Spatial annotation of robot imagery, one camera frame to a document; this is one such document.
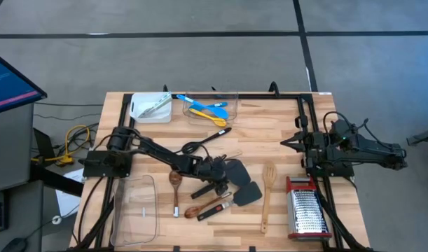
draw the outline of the red cheese grater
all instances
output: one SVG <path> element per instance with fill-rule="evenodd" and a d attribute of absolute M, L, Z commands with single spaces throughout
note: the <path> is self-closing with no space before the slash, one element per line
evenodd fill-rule
<path fill-rule="evenodd" d="M 329 240 L 332 237 L 327 229 L 312 178 L 287 177 L 287 201 L 290 239 L 317 241 Z"/>

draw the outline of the paper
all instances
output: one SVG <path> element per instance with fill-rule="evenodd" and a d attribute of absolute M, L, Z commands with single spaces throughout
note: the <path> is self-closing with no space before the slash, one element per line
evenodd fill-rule
<path fill-rule="evenodd" d="M 83 182 L 83 168 L 71 171 L 64 175 L 66 178 L 73 179 L 78 182 Z M 60 190 L 55 190 L 57 193 L 58 206 L 60 207 L 60 215 L 72 215 L 78 211 L 78 205 L 80 204 L 80 197 L 73 196 L 62 192 Z"/>

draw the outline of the white container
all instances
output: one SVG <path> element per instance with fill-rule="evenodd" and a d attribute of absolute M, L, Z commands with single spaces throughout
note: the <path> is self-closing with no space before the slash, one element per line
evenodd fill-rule
<path fill-rule="evenodd" d="M 138 123 L 168 123 L 172 120 L 172 102 L 167 103 L 160 109 L 139 118 L 146 109 L 151 108 L 168 92 L 140 92 L 131 97 L 130 116 Z"/>

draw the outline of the floor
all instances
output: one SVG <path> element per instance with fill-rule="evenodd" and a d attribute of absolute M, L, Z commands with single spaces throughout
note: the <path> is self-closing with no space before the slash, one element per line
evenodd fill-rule
<path fill-rule="evenodd" d="M 302 39 L 290 35 L 299 29 L 298 4 Z M 138 38 L 221 31 L 285 35 Z M 428 31 L 428 0 L 0 0 L 0 56 L 42 87 L 46 102 L 101 104 L 108 91 L 164 84 L 175 91 L 266 91 L 276 81 L 281 91 L 332 92 L 351 121 L 369 118 L 383 141 L 408 151 L 409 167 L 401 171 L 356 168 L 366 229 L 379 251 L 428 251 L 428 143 L 406 145 L 406 137 L 428 129 L 428 33 L 415 31 Z M 35 113 L 59 118 L 100 111 L 35 106 Z M 70 127 L 98 119 L 35 117 L 34 125 L 58 144 Z M 45 197 L 48 221 L 58 212 L 54 192 Z M 43 251 L 65 249 L 73 222 L 46 226 Z"/>

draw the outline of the computer screen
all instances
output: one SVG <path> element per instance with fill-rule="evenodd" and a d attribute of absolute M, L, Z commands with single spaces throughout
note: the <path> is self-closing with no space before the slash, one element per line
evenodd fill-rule
<path fill-rule="evenodd" d="M 0 112 L 46 97 L 43 90 L 0 58 Z"/>

